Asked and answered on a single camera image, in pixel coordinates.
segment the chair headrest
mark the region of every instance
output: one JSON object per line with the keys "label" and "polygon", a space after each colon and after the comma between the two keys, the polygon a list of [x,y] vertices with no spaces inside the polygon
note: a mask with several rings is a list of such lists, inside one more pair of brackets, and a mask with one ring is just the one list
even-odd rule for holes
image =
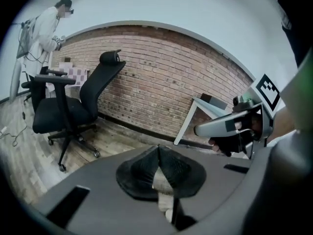
{"label": "chair headrest", "polygon": [[121,50],[113,50],[113,51],[107,51],[101,54],[99,60],[101,64],[107,64],[107,65],[116,65],[119,62],[119,55],[118,53]]}

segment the desk leg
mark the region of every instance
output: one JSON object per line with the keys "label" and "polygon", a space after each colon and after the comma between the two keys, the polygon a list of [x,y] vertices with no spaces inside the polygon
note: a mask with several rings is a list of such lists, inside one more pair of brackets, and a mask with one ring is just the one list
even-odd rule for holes
{"label": "desk leg", "polygon": [[174,145],[178,145],[178,143],[181,140],[182,136],[184,135],[184,133],[185,133],[185,131],[186,131],[186,129],[187,129],[187,127],[188,127],[188,125],[189,125],[189,123],[190,123],[190,121],[191,121],[191,119],[192,119],[192,117],[193,117],[193,115],[194,115],[194,113],[196,111],[196,109],[197,109],[197,104],[196,104],[195,101],[193,101],[193,103],[192,103],[192,105],[190,107],[190,110],[188,112],[188,115],[187,115],[187,117],[186,117],[186,119],[184,121],[184,124],[182,124],[182,127],[179,130],[179,132],[178,132],[178,134],[177,134],[177,136],[175,138]]}

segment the black office chair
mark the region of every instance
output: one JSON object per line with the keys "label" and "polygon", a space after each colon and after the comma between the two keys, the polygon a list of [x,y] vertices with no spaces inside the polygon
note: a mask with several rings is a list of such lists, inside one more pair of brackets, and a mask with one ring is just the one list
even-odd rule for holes
{"label": "black office chair", "polygon": [[53,139],[65,138],[58,162],[61,171],[66,170],[62,158],[71,140],[76,140],[93,151],[96,158],[100,156],[98,150],[88,144],[80,134],[89,129],[96,131],[96,125],[91,123],[98,118],[98,97],[126,64],[125,61],[119,60],[117,53],[120,51],[108,51],[100,56],[99,65],[81,87],[81,102],[65,95],[65,85],[75,84],[75,79],[53,75],[35,76],[35,81],[52,83],[56,97],[45,98],[40,102],[35,113],[33,130],[41,134],[63,130],[48,137],[50,145],[53,145]]}

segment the chair wheel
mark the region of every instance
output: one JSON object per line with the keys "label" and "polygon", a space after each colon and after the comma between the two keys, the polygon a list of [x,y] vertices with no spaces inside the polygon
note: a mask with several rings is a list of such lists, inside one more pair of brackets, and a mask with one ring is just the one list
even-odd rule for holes
{"label": "chair wheel", "polygon": [[60,164],[59,169],[61,172],[65,172],[67,170],[67,168],[64,166],[64,164]]}
{"label": "chair wheel", "polygon": [[96,158],[99,158],[99,157],[100,157],[100,152],[94,151],[94,152],[93,152],[93,155],[94,155]]}

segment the checkered board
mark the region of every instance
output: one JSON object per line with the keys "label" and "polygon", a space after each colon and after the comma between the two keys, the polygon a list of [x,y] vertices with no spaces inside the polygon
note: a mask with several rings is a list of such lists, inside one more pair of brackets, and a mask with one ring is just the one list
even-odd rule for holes
{"label": "checkered board", "polygon": [[[66,85],[66,87],[81,87],[87,80],[87,69],[82,69],[82,68],[55,68],[54,70],[56,71],[63,71],[67,73],[67,76],[63,77],[68,77],[68,78],[73,78],[76,80],[76,83],[74,85]],[[54,90],[53,84],[47,83],[47,88],[51,92]]]}

